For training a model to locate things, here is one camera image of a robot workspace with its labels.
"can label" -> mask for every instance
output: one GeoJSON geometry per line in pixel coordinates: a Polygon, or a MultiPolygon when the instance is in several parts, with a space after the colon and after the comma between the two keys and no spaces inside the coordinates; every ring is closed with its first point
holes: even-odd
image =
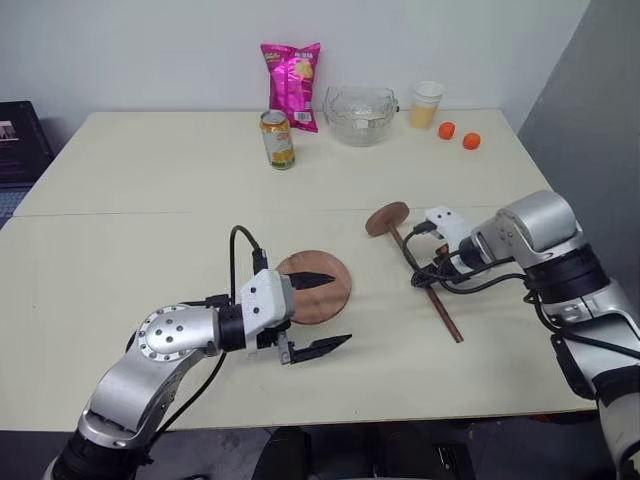
{"type": "Polygon", "coordinates": [[[260,117],[260,129],[271,166],[279,170],[291,168],[295,162],[295,154],[289,121],[284,112],[269,110],[263,113],[260,117]]]}

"glass bowl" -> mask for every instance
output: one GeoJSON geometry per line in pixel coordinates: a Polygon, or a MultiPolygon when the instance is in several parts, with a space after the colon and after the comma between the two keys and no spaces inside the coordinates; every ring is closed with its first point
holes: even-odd
{"type": "Polygon", "coordinates": [[[329,87],[322,108],[331,133],[354,147],[380,141],[397,109],[393,91],[385,87],[329,87]]]}

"round wooden board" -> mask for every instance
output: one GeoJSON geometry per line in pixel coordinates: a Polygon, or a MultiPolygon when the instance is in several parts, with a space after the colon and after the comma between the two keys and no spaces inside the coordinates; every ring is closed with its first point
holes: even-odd
{"type": "Polygon", "coordinates": [[[296,313],[291,319],[303,325],[326,322],[340,312],[351,294],[351,275],[336,257],[320,250],[305,250],[286,258],[278,271],[282,274],[295,272],[326,273],[335,281],[307,290],[296,290],[296,313]]]}

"small orange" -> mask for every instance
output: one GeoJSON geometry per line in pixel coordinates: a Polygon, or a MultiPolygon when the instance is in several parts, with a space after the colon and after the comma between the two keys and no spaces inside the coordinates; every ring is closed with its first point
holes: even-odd
{"type": "Polygon", "coordinates": [[[453,137],[453,134],[456,131],[456,125],[453,122],[444,122],[440,124],[440,128],[438,128],[438,136],[444,140],[449,140],[453,137]]]}
{"type": "Polygon", "coordinates": [[[462,139],[462,146],[467,150],[475,150],[480,145],[480,135],[467,133],[462,139]]]}

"white table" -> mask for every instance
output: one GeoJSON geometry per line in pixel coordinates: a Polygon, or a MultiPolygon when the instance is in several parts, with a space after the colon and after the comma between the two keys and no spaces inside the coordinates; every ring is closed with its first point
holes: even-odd
{"type": "MultiPolygon", "coordinates": [[[[156,127],[171,124],[171,118],[180,125],[196,126],[200,119],[209,126],[224,125],[223,115],[92,117],[29,195],[19,212],[21,216],[0,231],[0,304],[6,340],[0,350],[0,429],[73,429],[100,376],[123,353],[130,333],[148,313],[165,304],[227,291],[228,231],[236,223],[251,229],[268,251],[272,265],[304,249],[326,250],[340,258],[353,278],[352,297],[346,308],[326,324],[294,326],[290,332],[298,346],[343,333],[352,333],[353,338],[321,359],[293,366],[280,366],[274,349],[252,357],[234,352],[214,385],[176,423],[177,428],[476,417],[592,408],[591,402],[578,398],[567,386],[548,333],[521,301],[524,292],[518,282],[473,296],[454,298],[442,293],[444,304],[465,337],[463,343],[455,344],[424,293],[408,286],[410,271],[392,239],[368,238],[364,231],[366,219],[380,206],[374,202],[403,199],[419,207],[450,202],[460,206],[460,212],[472,221],[481,221],[495,212],[500,201],[544,188],[543,177],[499,113],[446,115],[455,116],[458,126],[474,123],[485,138],[488,152],[466,152],[452,143],[440,145],[429,138],[433,132],[414,135],[398,120],[398,135],[407,139],[407,146],[392,164],[383,162],[378,152],[386,152],[388,144],[347,149],[326,135],[296,135],[299,165],[288,172],[275,172],[266,168],[260,144],[254,145],[252,139],[244,145],[235,141],[236,160],[244,158],[251,167],[245,168],[245,184],[254,190],[247,191],[238,190],[237,183],[228,181],[240,175],[237,163],[202,159],[194,153],[206,151],[206,145],[215,143],[212,138],[190,146],[180,142],[188,159],[180,168],[171,161],[175,158],[172,152],[178,148],[172,140],[167,139],[167,156],[161,156],[155,146],[166,136],[156,127]],[[118,117],[130,128],[117,127],[118,117]],[[135,163],[129,169],[140,182],[137,194],[128,177],[119,176],[118,168],[105,165],[115,158],[105,152],[117,148],[127,151],[118,135],[112,137],[114,130],[120,132],[118,135],[130,132],[128,145],[133,150],[140,150],[144,141],[156,149],[155,170],[145,176],[146,168],[134,167],[135,163]],[[504,158],[498,149],[489,155],[492,145],[502,145],[513,157],[504,158]],[[259,146],[260,158],[251,158],[254,153],[249,152],[259,146]],[[316,165],[322,160],[319,151],[323,148],[342,155],[326,156],[329,168],[342,172],[335,188],[328,188],[334,194],[328,197],[328,206],[320,201],[327,190],[324,182],[314,183],[313,175],[304,173],[308,166],[323,179],[331,177],[316,165]],[[78,151],[86,152],[87,166],[77,156],[78,151]],[[403,172],[404,185],[413,186],[405,191],[403,185],[385,185],[380,178],[364,175],[362,178],[369,180],[359,183],[355,176],[366,172],[364,158],[368,151],[372,152],[372,168],[379,175],[386,165],[387,178],[403,172]],[[431,170],[420,170],[422,159],[416,160],[417,152],[424,152],[424,162],[432,165],[431,170]],[[437,161],[441,157],[432,152],[447,152],[447,161],[437,161]],[[359,163],[361,169],[352,169],[350,160],[359,163]],[[490,166],[479,169],[479,162],[490,166]],[[455,176],[467,164],[476,169],[477,176],[464,182],[464,191],[456,186],[457,196],[451,185],[445,188],[453,182],[428,178],[417,181],[415,178],[422,175],[413,170],[424,175],[430,171],[431,176],[445,171],[455,176]],[[494,169],[499,165],[512,172],[516,186],[502,179],[500,191],[482,190],[485,179],[495,182],[494,169]],[[182,169],[183,180],[188,177],[199,185],[208,183],[209,188],[192,191],[185,183],[175,190],[167,188],[166,195],[154,188],[158,184],[168,186],[168,177],[175,180],[182,169]],[[205,171],[212,172],[210,175],[217,180],[201,180],[205,171]],[[281,182],[289,185],[289,178],[291,186],[285,188],[281,182]],[[306,179],[309,196],[291,197],[290,192],[303,190],[295,178],[306,179]],[[351,190],[347,189],[347,180],[351,190]],[[85,187],[85,182],[92,188],[77,193],[82,200],[74,201],[74,194],[68,190],[74,184],[85,187]],[[110,185],[110,190],[102,185],[110,185]],[[273,195],[264,197],[265,192],[273,195]],[[437,192],[447,202],[438,201],[437,192]],[[242,197],[243,193],[253,200],[242,197]],[[480,198],[480,206],[471,203],[474,195],[480,198]],[[341,206],[338,198],[347,206],[341,206]],[[254,204],[255,199],[262,200],[254,204]]],[[[230,118],[244,119],[247,132],[250,126],[255,127],[255,114],[230,118]]],[[[225,130],[214,132],[223,144],[232,136],[225,130]]],[[[144,165],[152,163],[142,153],[137,158],[144,165]]],[[[135,156],[128,159],[136,162],[135,156]]],[[[122,159],[115,162],[120,167],[126,163],[122,159]]],[[[404,231],[420,219],[421,213],[422,208],[412,210],[404,231]]],[[[426,260],[438,244],[427,237],[416,240],[417,255],[426,260]]],[[[248,249],[241,242],[239,245],[238,277],[242,281],[249,276],[250,262],[248,249]]],[[[180,405],[197,388],[214,361],[203,361],[187,376],[174,405],[180,405]]]]}

